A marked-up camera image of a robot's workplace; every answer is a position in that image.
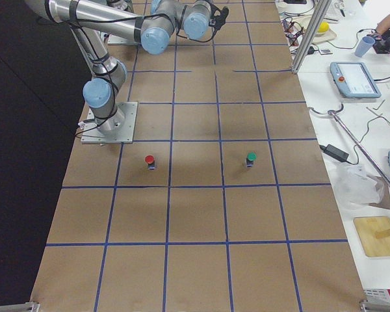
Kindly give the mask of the wooden cutting board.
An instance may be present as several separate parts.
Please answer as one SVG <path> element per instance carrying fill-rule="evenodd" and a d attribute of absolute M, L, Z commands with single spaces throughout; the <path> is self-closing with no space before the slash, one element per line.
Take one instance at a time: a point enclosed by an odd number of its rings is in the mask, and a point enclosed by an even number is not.
<path fill-rule="evenodd" d="M 390 257 L 389 217 L 357 217 L 353 223 L 367 257 Z"/>

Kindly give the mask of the metal walking cane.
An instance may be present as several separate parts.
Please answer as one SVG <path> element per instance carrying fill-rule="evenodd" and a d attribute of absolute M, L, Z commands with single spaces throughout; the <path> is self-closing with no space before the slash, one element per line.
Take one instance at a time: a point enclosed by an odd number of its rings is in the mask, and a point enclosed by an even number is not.
<path fill-rule="evenodd" d="M 350 137 L 352 142 L 358 147 L 360 152 L 365 156 L 365 158 L 370 162 L 372 167 L 379 173 L 379 175 L 385 180 L 388 187 L 390 188 L 390 178 L 389 176 L 380 168 L 380 165 L 372 158 L 372 156 L 369 154 L 369 152 L 365 149 L 365 147 L 362 145 L 362 143 L 355 137 L 355 135 L 351 132 L 351 130 L 346 126 L 346 124 L 342 121 L 342 119 L 339 116 L 339 113 L 344 109 L 344 105 L 341 104 L 341 107 L 339 110 L 328 110 L 326 113 L 324 112 L 318 112 L 313 107 L 308 107 L 308 109 L 320 116 L 333 118 L 340 127 L 345 131 L 345 133 Z"/>

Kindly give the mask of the green push button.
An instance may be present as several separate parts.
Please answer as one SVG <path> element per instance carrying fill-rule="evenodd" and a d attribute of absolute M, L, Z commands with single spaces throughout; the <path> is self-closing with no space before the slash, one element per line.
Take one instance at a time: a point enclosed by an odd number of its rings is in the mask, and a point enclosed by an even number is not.
<path fill-rule="evenodd" d="M 257 155 L 255 152 L 249 152 L 246 156 L 246 167 L 251 168 L 254 165 Z"/>

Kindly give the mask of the clear plastic bag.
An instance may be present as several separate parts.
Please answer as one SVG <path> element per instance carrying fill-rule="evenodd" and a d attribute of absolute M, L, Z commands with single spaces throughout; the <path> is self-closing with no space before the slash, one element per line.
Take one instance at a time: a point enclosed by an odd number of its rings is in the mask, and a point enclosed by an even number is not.
<path fill-rule="evenodd" d="M 333 191 L 341 205 L 357 209 L 363 205 L 390 210 L 390 194 L 383 178 L 368 173 L 363 164 L 338 164 Z"/>

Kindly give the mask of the light blue plastic cup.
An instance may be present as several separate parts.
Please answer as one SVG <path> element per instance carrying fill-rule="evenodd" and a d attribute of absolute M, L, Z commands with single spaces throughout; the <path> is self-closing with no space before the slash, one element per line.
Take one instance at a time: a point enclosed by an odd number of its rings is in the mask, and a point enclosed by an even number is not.
<path fill-rule="evenodd" d="M 376 40 L 371 36 L 364 36 L 358 43 L 354 55 L 356 57 L 362 57 L 369 49 L 375 44 Z"/>

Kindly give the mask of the black power adapter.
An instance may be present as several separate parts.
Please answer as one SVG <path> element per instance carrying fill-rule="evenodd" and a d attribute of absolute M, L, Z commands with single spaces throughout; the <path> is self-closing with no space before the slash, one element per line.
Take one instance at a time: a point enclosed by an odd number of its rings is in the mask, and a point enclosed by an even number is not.
<path fill-rule="evenodd" d="M 348 153 L 339 148 L 336 148 L 335 146 L 332 146 L 331 144 L 328 144 L 326 146 L 320 145 L 320 149 L 323 153 L 341 163 L 344 163 L 348 160 Z"/>

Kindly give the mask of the red push button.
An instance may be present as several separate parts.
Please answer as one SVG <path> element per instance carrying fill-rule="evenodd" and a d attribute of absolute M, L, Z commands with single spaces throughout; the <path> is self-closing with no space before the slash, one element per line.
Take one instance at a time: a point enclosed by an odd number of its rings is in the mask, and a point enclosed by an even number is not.
<path fill-rule="evenodd" d="M 153 155 L 147 155 L 144 160 L 149 170 L 156 169 L 155 157 Z"/>

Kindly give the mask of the brown paper table cover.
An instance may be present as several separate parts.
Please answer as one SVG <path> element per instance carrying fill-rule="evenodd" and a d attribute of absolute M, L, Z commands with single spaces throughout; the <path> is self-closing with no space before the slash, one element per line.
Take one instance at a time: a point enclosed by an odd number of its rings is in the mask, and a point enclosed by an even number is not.
<path fill-rule="evenodd" d="M 134 141 L 74 143 L 31 294 L 42 311 L 359 309 L 276 6 L 221 5 L 207 44 L 110 47 L 129 70 L 119 100 L 138 102 Z"/>

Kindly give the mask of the aluminium frame post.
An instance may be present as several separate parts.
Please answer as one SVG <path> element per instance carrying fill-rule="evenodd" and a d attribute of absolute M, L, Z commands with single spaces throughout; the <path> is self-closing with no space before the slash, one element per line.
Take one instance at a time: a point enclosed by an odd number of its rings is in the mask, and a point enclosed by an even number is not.
<path fill-rule="evenodd" d="M 305 57 L 307 56 L 309 47 L 317 33 L 317 30 L 319 29 L 320 24 L 322 23 L 322 20 L 326 15 L 330 3 L 330 0 L 320 0 L 316 4 L 314 13 L 309 20 L 307 30 L 305 31 L 304 37 L 302 38 L 298 50 L 296 51 L 296 56 L 294 57 L 292 62 L 291 71 L 293 74 L 297 74 L 299 72 L 300 66 L 302 65 Z"/>

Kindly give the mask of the yellow lemon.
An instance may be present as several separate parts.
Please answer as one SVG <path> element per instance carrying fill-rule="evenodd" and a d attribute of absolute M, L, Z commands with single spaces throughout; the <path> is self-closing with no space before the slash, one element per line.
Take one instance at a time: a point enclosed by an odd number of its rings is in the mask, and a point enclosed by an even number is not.
<path fill-rule="evenodd" d="M 323 22 L 319 25 L 318 30 L 317 30 L 317 33 L 318 33 L 318 34 L 324 34 L 324 33 L 328 32 L 329 29 L 330 29 L 329 23 L 323 21 Z"/>

